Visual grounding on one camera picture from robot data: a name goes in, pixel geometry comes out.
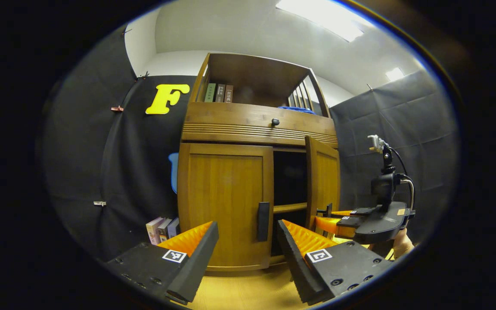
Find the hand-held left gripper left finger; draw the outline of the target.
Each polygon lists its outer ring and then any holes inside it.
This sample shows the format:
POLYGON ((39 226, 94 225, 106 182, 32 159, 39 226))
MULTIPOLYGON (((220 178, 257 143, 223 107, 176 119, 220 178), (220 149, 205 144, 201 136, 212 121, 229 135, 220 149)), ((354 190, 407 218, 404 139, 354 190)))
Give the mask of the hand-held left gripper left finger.
POLYGON ((193 302, 219 239, 211 220, 161 242, 142 242, 105 263, 120 280, 149 298, 193 302))

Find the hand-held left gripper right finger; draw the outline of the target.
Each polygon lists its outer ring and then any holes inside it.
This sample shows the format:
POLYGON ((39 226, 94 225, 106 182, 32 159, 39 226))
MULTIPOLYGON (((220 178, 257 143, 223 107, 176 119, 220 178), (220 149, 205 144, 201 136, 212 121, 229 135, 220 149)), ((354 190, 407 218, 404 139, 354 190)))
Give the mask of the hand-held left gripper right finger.
POLYGON ((393 265, 358 242, 337 243, 288 220, 277 222, 277 239, 301 302, 309 306, 347 298, 393 265))

